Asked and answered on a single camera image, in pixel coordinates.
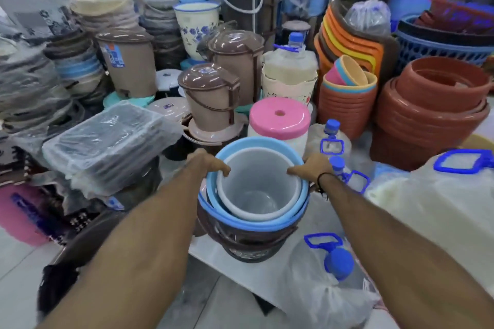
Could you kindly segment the person's left hand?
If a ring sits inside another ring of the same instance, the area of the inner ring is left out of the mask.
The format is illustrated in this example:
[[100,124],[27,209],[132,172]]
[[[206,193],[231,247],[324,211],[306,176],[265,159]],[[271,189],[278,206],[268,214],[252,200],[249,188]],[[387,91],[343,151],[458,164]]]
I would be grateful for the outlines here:
[[197,149],[187,157],[186,169],[195,177],[206,178],[208,173],[209,161],[221,161],[214,155],[208,153],[205,149]]

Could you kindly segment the person's right hand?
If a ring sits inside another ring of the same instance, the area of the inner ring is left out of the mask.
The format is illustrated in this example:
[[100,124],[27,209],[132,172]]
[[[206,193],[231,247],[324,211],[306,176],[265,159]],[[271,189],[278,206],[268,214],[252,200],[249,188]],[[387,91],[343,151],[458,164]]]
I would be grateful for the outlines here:
[[330,172],[335,175],[332,165],[329,162],[329,158],[322,153],[314,153],[310,155],[306,160],[304,160],[304,164],[309,167],[309,182],[312,184],[312,191],[316,191],[317,186],[315,184],[317,177],[319,174],[323,172]]

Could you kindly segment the light blue plastic bucket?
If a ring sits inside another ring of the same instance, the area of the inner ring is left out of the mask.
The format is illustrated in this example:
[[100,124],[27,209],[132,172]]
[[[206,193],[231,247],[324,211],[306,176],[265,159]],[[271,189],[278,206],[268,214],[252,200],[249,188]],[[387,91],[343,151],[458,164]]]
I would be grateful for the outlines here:
[[[233,153],[236,153],[242,149],[250,148],[250,147],[265,147],[268,149],[273,149],[277,152],[282,153],[293,163],[293,166],[302,165],[303,160],[302,157],[298,155],[298,153],[290,147],[288,144],[281,140],[267,138],[267,137],[247,137],[238,139],[226,147],[222,148],[215,157],[224,162],[224,160]],[[207,211],[208,214],[215,217],[217,220],[220,220],[227,225],[233,226],[235,228],[241,230],[248,231],[276,231],[283,229],[288,226],[291,220],[294,220],[299,211],[307,207],[309,201],[309,192],[308,187],[309,184],[307,181],[302,181],[302,192],[299,200],[295,204],[295,206],[285,215],[271,221],[246,221],[238,218],[233,215],[221,202],[219,195],[216,189],[216,181],[219,174],[221,172],[213,172],[209,173],[206,178],[206,197],[202,193],[199,194],[198,199],[200,205],[203,209]]]

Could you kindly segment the grey plastic bucket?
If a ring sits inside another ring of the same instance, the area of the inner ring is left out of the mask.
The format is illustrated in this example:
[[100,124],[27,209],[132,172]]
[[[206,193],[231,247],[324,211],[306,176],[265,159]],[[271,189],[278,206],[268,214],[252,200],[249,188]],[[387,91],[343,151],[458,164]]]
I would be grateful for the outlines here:
[[288,213],[302,192],[302,181],[287,173],[293,163],[280,152],[250,147],[228,156],[228,176],[219,174],[216,189],[225,207],[246,221],[271,221]]

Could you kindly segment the person's right forearm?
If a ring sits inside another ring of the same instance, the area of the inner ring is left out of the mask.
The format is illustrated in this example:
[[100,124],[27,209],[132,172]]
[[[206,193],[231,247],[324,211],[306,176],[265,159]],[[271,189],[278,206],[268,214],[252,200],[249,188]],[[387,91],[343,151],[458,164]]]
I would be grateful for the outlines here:
[[400,329],[494,329],[494,298],[448,253],[340,180],[330,203]]

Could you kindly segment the person's left forearm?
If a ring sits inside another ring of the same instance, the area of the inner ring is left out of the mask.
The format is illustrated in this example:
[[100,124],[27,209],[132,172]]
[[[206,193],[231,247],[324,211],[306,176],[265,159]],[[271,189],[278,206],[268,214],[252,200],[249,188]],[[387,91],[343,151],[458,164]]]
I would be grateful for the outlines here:
[[206,174],[196,156],[134,208],[35,329],[156,329],[186,275]]

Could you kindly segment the white stool with pink top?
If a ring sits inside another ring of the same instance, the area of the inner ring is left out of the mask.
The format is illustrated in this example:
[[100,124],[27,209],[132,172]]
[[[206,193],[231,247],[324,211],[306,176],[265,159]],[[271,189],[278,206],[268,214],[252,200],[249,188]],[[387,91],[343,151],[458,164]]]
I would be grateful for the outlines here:
[[310,125],[311,113],[305,104],[286,97],[267,97],[251,107],[247,136],[281,140],[303,157]]

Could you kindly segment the stack of small terracotta pots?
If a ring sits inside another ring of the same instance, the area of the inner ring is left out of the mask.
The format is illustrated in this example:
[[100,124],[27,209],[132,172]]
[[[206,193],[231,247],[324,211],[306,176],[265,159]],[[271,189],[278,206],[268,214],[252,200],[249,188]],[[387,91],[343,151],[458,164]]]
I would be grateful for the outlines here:
[[358,139],[371,118],[377,91],[377,76],[364,71],[351,56],[342,55],[320,78],[318,122],[335,119],[350,140]]

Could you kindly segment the bagged jug with blue cap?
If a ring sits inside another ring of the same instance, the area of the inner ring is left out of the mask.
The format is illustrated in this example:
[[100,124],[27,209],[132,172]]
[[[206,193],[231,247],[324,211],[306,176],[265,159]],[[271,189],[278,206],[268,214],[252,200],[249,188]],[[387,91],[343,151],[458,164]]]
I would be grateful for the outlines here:
[[288,257],[279,285],[289,329],[362,329],[381,296],[348,240],[305,234]]

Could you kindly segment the dark bin with white lid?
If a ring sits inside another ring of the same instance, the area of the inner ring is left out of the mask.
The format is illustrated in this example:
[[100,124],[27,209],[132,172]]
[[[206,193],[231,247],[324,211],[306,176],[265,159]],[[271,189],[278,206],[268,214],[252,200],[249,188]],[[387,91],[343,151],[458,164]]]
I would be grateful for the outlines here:
[[260,34],[260,11],[264,0],[220,0],[225,21],[234,20],[238,29]]

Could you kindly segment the black plastic tub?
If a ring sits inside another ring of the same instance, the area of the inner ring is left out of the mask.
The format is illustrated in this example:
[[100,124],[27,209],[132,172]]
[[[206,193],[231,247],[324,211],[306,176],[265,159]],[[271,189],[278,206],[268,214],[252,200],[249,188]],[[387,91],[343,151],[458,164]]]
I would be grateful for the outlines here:
[[62,251],[43,268],[37,293],[37,323],[58,305],[82,275],[108,235],[127,213],[106,211],[69,239]]

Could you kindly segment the stack of mixed colour basins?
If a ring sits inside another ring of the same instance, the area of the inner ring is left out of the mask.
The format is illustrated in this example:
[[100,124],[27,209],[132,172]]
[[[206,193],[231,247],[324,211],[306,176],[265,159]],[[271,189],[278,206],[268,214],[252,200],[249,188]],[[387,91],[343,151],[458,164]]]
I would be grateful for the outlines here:
[[91,35],[81,29],[48,39],[44,49],[70,95],[77,99],[104,92],[107,75]]

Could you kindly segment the blue plastic laundry basket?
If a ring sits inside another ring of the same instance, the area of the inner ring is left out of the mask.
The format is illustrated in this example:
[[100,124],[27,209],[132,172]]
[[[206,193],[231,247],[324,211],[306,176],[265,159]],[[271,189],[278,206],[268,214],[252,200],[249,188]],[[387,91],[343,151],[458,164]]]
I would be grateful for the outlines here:
[[416,16],[399,21],[395,31],[400,46],[394,74],[413,60],[423,57],[458,59],[482,66],[494,53],[494,34],[475,35],[442,31],[415,24]]

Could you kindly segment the blue plastic box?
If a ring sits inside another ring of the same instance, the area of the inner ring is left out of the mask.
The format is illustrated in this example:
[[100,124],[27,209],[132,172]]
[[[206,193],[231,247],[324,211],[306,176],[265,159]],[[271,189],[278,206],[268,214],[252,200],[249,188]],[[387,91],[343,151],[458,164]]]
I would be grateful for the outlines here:
[[408,15],[420,15],[431,6],[431,0],[388,0],[391,22],[399,22]]

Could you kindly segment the dark red plastic basket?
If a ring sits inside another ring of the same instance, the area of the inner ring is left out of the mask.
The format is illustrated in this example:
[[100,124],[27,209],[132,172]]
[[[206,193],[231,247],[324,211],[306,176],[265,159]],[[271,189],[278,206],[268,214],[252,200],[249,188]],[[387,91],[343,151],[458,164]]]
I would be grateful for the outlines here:
[[474,35],[494,35],[494,6],[455,0],[430,0],[414,25]]

